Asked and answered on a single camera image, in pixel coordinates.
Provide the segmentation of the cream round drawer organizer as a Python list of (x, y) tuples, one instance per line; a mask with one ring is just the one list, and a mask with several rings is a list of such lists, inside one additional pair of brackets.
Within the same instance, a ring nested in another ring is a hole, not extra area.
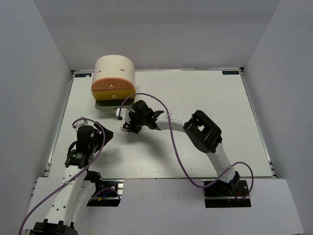
[(107, 115), (115, 115), (123, 101), (123, 107), (130, 109), (136, 93), (133, 62), (122, 55), (100, 57), (95, 63), (91, 93), (95, 108)]

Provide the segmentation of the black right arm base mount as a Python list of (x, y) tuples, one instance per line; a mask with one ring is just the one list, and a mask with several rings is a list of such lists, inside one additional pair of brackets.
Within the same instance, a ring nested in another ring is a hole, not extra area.
[(251, 201), (246, 180), (240, 180), (233, 191), (220, 188), (218, 183), (204, 188), (204, 203), (206, 208), (250, 208)]

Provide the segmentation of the pink correction tape dispenser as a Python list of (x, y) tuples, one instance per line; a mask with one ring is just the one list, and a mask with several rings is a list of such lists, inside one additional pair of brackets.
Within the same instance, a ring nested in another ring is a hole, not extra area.
[(127, 132), (128, 130), (124, 127), (124, 124), (121, 124), (121, 131)]

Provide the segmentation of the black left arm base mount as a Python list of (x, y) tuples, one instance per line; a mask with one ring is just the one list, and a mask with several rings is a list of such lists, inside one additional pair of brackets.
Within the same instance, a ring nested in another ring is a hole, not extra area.
[(122, 198), (123, 179), (100, 179), (87, 207), (117, 207)]

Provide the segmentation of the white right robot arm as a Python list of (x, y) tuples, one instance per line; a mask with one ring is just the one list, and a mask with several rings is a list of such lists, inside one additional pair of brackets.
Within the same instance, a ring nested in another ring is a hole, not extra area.
[(195, 111), (189, 120), (172, 118), (164, 111), (153, 111), (143, 100), (132, 105), (132, 110), (118, 109), (116, 116), (125, 121), (122, 128), (139, 134), (142, 127), (151, 130), (172, 130), (185, 133), (192, 144), (211, 161), (218, 180), (215, 183), (226, 195), (233, 195), (239, 188), (239, 173), (232, 167), (222, 144), (221, 129), (203, 112)]

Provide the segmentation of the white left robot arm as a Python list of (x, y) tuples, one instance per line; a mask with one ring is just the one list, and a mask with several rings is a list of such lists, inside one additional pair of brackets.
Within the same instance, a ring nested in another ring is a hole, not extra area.
[(92, 195), (103, 191), (101, 174), (89, 166), (100, 155), (103, 147), (113, 138), (113, 132), (99, 122), (88, 124), (80, 118), (73, 123), (76, 141), (68, 148), (61, 188), (42, 222), (36, 222), (33, 235), (76, 235), (75, 224), (82, 208)]

